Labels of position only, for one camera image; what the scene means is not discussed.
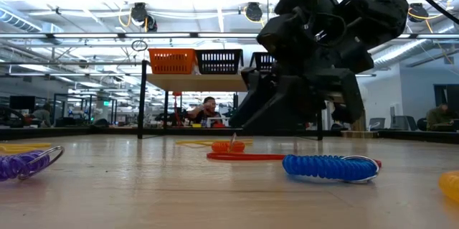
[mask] purple coiled keychain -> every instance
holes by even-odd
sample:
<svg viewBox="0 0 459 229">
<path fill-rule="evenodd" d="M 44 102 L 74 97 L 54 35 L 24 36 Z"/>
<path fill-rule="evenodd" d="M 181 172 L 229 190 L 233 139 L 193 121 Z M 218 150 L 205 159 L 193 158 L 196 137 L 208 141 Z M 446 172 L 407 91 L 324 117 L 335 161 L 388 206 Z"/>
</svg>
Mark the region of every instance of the purple coiled keychain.
<svg viewBox="0 0 459 229">
<path fill-rule="evenodd" d="M 50 159 L 49 154 L 60 153 Z M 0 182 L 8 179 L 28 179 L 57 161 L 64 154 L 63 146 L 56 146 L 46 151 L 36 150 L 23 154 L 0 156 Z"/>
</svg>

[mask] person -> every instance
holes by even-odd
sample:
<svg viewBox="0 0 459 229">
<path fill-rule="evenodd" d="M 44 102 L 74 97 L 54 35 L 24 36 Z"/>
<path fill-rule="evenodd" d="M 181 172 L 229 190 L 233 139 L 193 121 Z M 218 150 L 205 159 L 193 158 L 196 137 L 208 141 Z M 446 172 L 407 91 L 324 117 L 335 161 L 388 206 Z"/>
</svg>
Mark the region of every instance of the person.
<svg viewBox="0 0 459 229">
<path fill-rule="evenodd" d="M 49 117 L 51 116 L 51 105 L 45 103 L 42 108 L 33 112 L 33 117 L 43 121 L 42 127 L 51 127 L 51 122 Z"/>
<path fill-rule="evenodd" d="M 437 108 L 427 112 L 427 131 L 435 130 L 436 125 L 439 124 L 453 124 L 453 117 L 448 112 L 447 103 L 442 103 Z"/>
<path fill-rule="evenodd" d="M 192 111 L 188 112 L 188 119 L 195 123 L 206 122 L 207 118 L 217 118 L 222 117 L 220 113 L 215 111 L 216 103 L 215 98 L 206 97 L 204 99 L 204 104 L 196 107 Z M 210 125 L 213 127 L 215 124 L 221 124 L 222 120 L 214 119 L 211 121 Z"/>
</svg>

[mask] wooden table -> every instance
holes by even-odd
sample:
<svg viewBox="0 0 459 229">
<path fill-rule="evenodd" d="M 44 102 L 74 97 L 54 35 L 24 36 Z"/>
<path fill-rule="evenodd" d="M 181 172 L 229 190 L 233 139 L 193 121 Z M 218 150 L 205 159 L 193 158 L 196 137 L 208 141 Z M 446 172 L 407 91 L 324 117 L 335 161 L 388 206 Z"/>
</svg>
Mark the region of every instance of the wooden table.
<svg viewBox="0 0 459 229">
<path fill-rule="evenodd" d="M 241 75 L 147 75 L 147 81 L 167 91 L 246 92 Z"/>
<path fill-rule="evenodd" d="M 210 147 L 174 143 L 203 139 L 214 137 L 21 140 L 63 145 L 66 151 L 36 177 L 0 182 L 2 228 L 459 228 L 459 204 L 444 197 L 437 185 L 443 172 L 459 169 L 456 145 L 254 137 L 245 150 L 359 154 L 382 161 L 372 183 L 356 185 L 289 177 L 281 161 L 212 161 L 206 159 Z"/>
</svg>

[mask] basket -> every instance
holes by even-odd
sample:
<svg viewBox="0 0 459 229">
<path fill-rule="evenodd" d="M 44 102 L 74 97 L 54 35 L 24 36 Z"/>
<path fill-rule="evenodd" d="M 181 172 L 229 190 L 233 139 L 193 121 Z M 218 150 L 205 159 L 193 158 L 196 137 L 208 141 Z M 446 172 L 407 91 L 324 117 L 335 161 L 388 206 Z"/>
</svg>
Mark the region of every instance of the basket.
<svg viewBox="0 0 459 229">
<path fill-rule="evenodd" d="M 252 67 L 253 60 L 255 60 L 255 68 L 257 68 L 258 71 L 271 71 L 271 65 L 275 62 L 274 57 L 267 52 L 252 53 L 250 67 Z"/>
<path fill-rule="evenodd" d="M 184 74 L 193 72 L 196 52 L 193 49 L 148 49 L 153 74 Z"/>
<path fill-rule="evenodd" d="M 242 50 L 197 50 L 199 72 L 201 74 L 237 74 Z"/>
</svg>

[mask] black basket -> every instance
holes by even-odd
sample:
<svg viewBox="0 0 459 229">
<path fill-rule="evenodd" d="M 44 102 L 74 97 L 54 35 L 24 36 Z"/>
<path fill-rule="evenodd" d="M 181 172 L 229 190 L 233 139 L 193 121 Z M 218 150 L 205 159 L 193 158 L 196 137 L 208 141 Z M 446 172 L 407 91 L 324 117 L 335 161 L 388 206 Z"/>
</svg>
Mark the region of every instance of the black basket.
<svg viewBox="0 0 459 229">
<path fill-rule="evenodd" d="M 244 65 L 242 50 L 197 50 L 196 57 L 201 74 L 237 74 Z"/>
<path fill-rule="evenodd" d="M 271 65 L 275 62 L 274 57 L 267 52 L 254 52 L 250 60 L 250 67 L 252 67 L 253 60 L 255 60 L 255 68 L 258 71 L 271 71 Z"/>
</svg>

